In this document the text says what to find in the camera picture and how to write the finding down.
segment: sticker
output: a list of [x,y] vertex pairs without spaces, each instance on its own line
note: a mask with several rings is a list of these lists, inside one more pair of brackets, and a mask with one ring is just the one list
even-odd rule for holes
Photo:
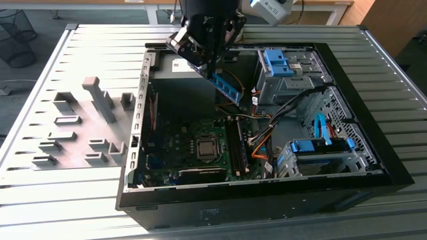
[[275,8],[275,6],[271,5],[271,3],[268,1],[266,1],[264,3],[262,3],[262,6],[264,7],[264,9],[267,9],[267,11],[274,15],[278,16],[279,15],[279,10]]
[[172,72],[173,73],[185,73],[185,72],[193,72],[195,70],[188,65],[188,62],[184,58],[176,58],[172,61]]
[[302,65],[298,63],[298,64],[290,64],[288,65],[291,67],[291,69],[302,69]]
[[219,220],[219,217],[220,217],[219,208],[200,210],[199,219],[201,221],[216,222]]
[[267,171],[270,172],[270,173],[272,173],[274,172],[274,167],[272,167],[272,165],[266,161],[266,164],[264,164],[264,168],[267,169]]
[[259,98],[258,98],[256,96],[252,97],[252,104],[254,104],[255,106],[259,105]]

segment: white label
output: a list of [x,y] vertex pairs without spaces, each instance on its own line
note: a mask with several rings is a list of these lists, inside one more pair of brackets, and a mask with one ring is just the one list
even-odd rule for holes
[[272,167],[272,165],[266,161],[266,164],[264,164],[264,168],[267,169],[267,171],[270,172],[270,173],[272,173],[274,172],[274,167]]
[[195,70],[188,65],[188,62],[184,58],[176,58],[172,61],[172,72],[173,73],[184,73],[184,72],[193,72]]
[[255,106],[258,106],[259,105],[259,98],[258,97],[252,97],[252,104],[255,105]]
[[279,15],[280,11],[275,8],[275,6],[268,1],[260,2],[260,4],[274,16]]
[[298,63],[298,64],[290,64],[288,65],[291,67],[291,69],[300,69],[302,68],[302,65]]

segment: table surface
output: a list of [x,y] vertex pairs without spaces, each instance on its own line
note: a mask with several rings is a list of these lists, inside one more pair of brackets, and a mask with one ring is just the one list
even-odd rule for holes
[[[306,5],[348,5],[355,0],[304,0]],[[143,2],[125,2],[125,0],[0,0],[0,3],[43,3],[43,4],[175,4],[175,0],[144,0]]]
[[115,210],[120,167],[31,169],[31,158],[16,151],[37,151],[40,139],[23,136],[36,137],[55,128],[52,123],[33,125],[43,116],[57,114],[45,107],[47,95],[81,86],[80,77],[88,75],[99,76],[100,87],[112,98],[135,92],[144,44],[164,42],[173,31],[167,25],[80,25],[65,30],[0,149],[0,235],[13,232],[15,239],[21,235],[32,239],[39,235],[71,239],[427,239],[427,101],[370,33],[356,27],[254,25],[244,28],[244,40],[328,43],[414,177],[415,184],[398,193],[375,197],[342,213],[148,233]]

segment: motherboard chip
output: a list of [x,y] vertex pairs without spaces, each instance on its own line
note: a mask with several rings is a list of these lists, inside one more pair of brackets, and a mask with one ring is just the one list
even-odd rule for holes
[[200,142],[199,153],[201,156],[213,155],[215,154],[213,142],[211,142],[211,141]]
[[196,137],[197,159],[204,163],[211,163],[217,159],[217,138],[215,135]]

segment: wire mesh trash bin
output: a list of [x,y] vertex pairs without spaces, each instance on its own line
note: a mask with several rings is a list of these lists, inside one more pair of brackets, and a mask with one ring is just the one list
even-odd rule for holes
[[20,42],[28,42],[37,36],[25,12],[20,9],[0,9],[0,25]]
[[0,58],[12,68],[24,68],[35,63],[36,54],[24,41],[17,41],[0,24]]

